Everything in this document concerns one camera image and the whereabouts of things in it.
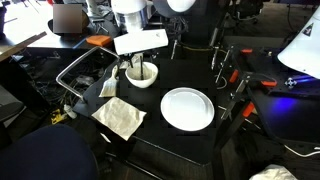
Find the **white robot base cone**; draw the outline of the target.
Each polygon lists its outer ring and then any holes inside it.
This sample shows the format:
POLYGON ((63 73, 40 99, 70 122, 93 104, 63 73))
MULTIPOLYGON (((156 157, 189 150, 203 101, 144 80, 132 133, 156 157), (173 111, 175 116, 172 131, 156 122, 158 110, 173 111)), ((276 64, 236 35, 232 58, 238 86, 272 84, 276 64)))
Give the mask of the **white robot base cone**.
POLYGON ((277 58, 293 70, 320 79, 320 7, 277 58))

